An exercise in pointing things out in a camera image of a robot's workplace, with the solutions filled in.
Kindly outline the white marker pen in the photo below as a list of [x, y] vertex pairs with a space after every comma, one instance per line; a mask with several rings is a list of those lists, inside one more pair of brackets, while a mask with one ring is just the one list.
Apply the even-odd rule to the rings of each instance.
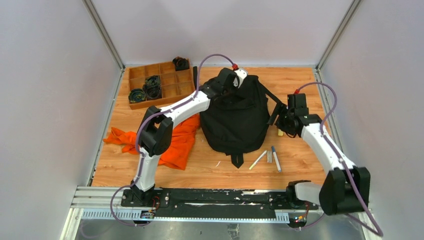
[[281, 168], [280, 161], [278, 159], [278, 155], [277, 155], [277, 152], [276, 152], [276, 149], [275, 149], [274, 146], [271, 147], [271, 153], [272, 153], [274, 162], [276, 164], [277, 171], [281, 173], [282, 172], [282, 168]]

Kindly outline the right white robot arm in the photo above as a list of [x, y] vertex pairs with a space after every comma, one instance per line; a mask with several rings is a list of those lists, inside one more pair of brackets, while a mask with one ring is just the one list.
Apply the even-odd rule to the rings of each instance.
[[371, 174], [346, 157], [329, 136], [322, 119], [310, 114], [304, 93], [287, 96], [280, 107], [275, 125], [290, 137], [299, 137], [312, 149], [326, 172], [323, 184], [309, 180], [291, 181], [286, 187], [285, 201], [292, 209], [305, 202], [318, 205], [326, 215], [365, 211], [369, 204]]

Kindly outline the dark coiled roll front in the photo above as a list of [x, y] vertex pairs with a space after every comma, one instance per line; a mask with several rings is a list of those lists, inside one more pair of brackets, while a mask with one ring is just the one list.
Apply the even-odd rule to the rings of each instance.
[[142, 88], [135, 88], [129, 92], [128, 100], [130, 104], [141, 103], [147, 100], [147, 96]]

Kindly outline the wooden compartment tray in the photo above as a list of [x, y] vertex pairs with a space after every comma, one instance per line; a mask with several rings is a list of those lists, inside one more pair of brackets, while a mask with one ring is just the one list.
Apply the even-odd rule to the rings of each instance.
[[190, 60], [179, 56], [172, 61], [130, 67], [128, 81], [131, 110], [173, 104], [196, 89]]

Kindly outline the orange cloth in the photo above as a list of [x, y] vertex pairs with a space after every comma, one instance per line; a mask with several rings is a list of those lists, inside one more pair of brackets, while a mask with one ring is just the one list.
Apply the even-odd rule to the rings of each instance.
[[[189, 155], [196, 141], [196, 133], [200, 127], [200, 115], [194, 114], [174, 125], [172, 131], [167, 131], [160, 135], [160, 139], [153, 143], [164, 152], [161, 154], [158, 164], [168, 168], [185, 170], [188, 164]], [[137, 155], [136, 136], [134, 131], [123, 131], [116, 127], [111, 128], [110, 134], [102, 141], [106, 144], [122, 146], [122, 153]]]

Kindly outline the black backpack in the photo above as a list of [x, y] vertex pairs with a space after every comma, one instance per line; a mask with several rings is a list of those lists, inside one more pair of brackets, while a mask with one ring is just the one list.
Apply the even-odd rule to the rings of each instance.
[[282, 101], [269, 91], [257, 75], [247, 75], [240, 88], [210, 102], [200, 112], [200, 126], [209, 146], [230, 156], [240, 168], [244, 154], [258, 150], [265, 141], [268, 120]]

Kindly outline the dark coiled roll back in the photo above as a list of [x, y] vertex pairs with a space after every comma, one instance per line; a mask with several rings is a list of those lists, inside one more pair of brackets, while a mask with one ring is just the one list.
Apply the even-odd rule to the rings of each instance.
[[183, 57], [180, 57], [180, 56], [175, 57], [172, 60], [172, 63], [174, 65], [176, 72], [188, 70], [190, 68], [189, 60], [187, 58], [183, 58]]

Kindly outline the yellow-green pencil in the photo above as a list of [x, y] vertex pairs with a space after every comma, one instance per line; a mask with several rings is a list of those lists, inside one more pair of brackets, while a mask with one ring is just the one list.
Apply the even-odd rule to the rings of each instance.
[[257, 164], [258, 162], [267, 154], [267, 150], [263, 151], [259, 157], [249, 166], [249, 170], [252, 170]]

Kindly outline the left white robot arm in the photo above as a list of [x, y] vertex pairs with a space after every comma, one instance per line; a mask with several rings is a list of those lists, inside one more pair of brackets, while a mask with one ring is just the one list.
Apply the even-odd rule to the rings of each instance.
[[248, 73], [243, 68], [223, 68], [218, 76], [204, 84], [197, 84], [189, 96], [171, 105], [149, 107], [137, 131], [135, 146], [139, 153], [138, 169], [130, 189], [140, 206], [153, 201], [155, 174], [161, 155], [172, 142], [174, 128], [189, 117], [206, 111], [212, 100], [241, 87]]

